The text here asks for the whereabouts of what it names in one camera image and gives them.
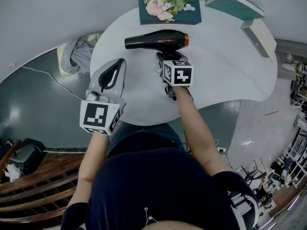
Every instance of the dark gray floor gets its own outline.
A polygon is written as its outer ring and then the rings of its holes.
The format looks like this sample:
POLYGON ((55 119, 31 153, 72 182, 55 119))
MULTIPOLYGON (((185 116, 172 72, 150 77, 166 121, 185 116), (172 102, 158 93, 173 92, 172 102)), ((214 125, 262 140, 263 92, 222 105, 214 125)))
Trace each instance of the dark gray floor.
MULTIPOLYGON (((26 67, 51 73, 59 83, 85 98, 90 76, 59 74, 57 52, 35 59, 26 67)), ((49 148, 87 147, 91 135, 79 127, 80 100, 57 85, 47 74, 19 69, 0 85, 0 137, 32 138, 49 148)), ((239 111, 239 101, 202 108, 200 113, 219 146, 229 148, 239 111)), ((169 123, 185 142, 180 119, 169 123)))

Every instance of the dark navy shirt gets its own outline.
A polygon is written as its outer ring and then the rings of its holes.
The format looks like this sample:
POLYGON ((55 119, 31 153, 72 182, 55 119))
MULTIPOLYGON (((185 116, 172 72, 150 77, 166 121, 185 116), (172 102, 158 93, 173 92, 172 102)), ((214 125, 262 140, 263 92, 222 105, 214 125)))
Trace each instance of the dark navy shirt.
POLYGON ((240 175, 209 176, 194 157, 178 148, 123 152, 98 170, 89 203, 66 209, 61 229, 76 229, 85 222, 88 230, 140 230, 148 208, 148 216, 157 221, 236 230, 227 191, 254 197, 240 175))

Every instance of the black and white marker cube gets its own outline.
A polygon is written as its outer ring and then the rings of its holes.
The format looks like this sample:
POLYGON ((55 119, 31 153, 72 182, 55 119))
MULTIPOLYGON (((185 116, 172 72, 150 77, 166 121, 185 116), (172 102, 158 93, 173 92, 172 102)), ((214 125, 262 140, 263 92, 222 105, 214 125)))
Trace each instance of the black and white marker cube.
POLYGON ((193 84, 194 66, 187 60, 163 61, 163 79, 171 86, 193 84))
POLYGON ((111 135, 121 115, 119 104, 81 101, 80 127, 89 133, 111 135))

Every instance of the white box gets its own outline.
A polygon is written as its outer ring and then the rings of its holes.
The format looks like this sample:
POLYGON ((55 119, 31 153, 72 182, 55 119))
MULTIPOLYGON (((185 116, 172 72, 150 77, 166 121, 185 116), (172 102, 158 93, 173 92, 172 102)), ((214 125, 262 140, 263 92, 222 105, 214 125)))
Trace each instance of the white box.
POLYGON ((81 101, 80 127, 86 132, 111 135, 122 115, 119 104, 81 101))
POLYGON ((241 29, 262 57, 270 58, 274 55, 277 43, 262 19, 245 21, 241 29))
POLYGON ((171 86, 193 84, 194 66, 187 60, 164 60, 163 79, 171 86))

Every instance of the white round table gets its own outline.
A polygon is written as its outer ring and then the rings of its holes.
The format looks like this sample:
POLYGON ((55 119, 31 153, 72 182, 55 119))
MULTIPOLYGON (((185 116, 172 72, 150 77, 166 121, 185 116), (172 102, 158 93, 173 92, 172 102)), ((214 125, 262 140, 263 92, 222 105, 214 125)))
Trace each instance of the white round table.
POLYGON ((176 102, 165 93, 155 50, 125 49, 127 37, 162 29, 189 35, 189 46, 179 50, 194 65, 190 92, 198 109, 230 100, 263 101, 272 93, 277 60, 263 58, 241 30, 243 21, 207 8, 201 2, 202 23, 197 25, 140 25, 139 9, 114 21, 97 42, 91 60, 91 76, 105 63, 124 58, 127 62, 122 97, 127 102, 121 120, 148 126, 179 117, 176 102))

